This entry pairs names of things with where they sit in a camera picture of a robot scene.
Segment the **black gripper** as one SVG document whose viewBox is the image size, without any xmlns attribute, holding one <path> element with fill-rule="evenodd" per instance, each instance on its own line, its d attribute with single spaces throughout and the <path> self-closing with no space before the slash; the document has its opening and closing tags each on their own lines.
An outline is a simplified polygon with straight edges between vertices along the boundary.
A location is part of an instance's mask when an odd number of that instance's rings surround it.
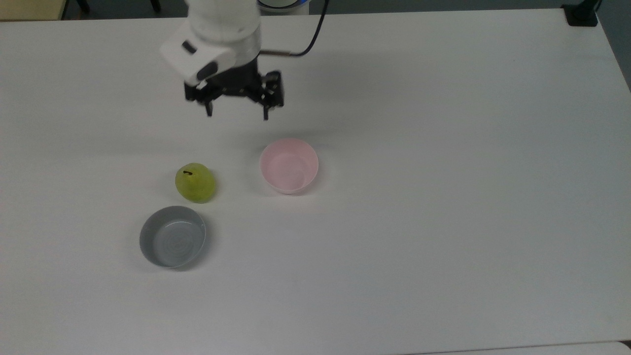
<svg viewBox="0 0 631 355">
<path fill-rule="evenodd" d="M 203 88 L 185 84 L 185 99 L 203 106 L 207 117 L 212 117 L 213 102 L 221 95 L 250 98 L 261 105 L 263 120 L 269 120 L 271 110 L 284 106 L 282 74 L 280 71 L 260 74 L 258 58 L 255 58 L 241 67 L 208 78 Z"/>
</svg>

